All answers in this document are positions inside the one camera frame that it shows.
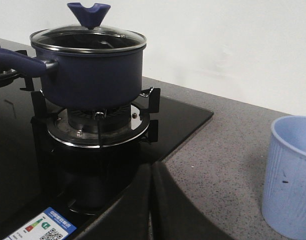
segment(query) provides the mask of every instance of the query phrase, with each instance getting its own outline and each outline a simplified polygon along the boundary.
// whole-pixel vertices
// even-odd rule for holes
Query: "gray speckled countertop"
[[[286,240],[261,214],[270,125],[285,113],[143,79],[143,87],[210,109],[211,121],[166,158],[173,178],[194,205],[237,240]]]

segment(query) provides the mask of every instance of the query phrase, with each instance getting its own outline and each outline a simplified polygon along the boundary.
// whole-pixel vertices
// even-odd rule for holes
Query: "plastic cup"
[[[272,123],[262,214],[281,235],[306,240],[306,116]]]

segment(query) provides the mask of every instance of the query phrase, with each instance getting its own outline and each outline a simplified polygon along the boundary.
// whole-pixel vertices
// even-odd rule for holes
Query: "saucepan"
[[[110,5],[67,5],[80,24],[33,33],[36,58],[0,48],[0,65],[40,77],[44,96],[69,109],[109,109],[137,98],[145,36],[101,25]]]

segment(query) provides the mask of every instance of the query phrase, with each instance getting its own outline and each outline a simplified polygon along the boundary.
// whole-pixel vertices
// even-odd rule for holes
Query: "pot handle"
[[[0,48],[0,66],[9,67],[29,77],[40,77],[57,67],[54,60],[42,61],[23,54]]]
[[[90,30],[101,25],[105,15],[111,8],[110,5],[101,3],[95,3],[90,8],[83,7],[79,2],[71,2],[67,6],[71,9],[79,23]]]

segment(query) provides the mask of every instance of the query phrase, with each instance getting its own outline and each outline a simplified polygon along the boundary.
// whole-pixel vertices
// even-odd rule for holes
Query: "lid knob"
[[[71,2],[67,6],[74,13],[79,23],[90,30],[101,25],[105,15],[111,8],[110,5],[101,3],[95,3],[90,8],[83,7],[79,2]]]

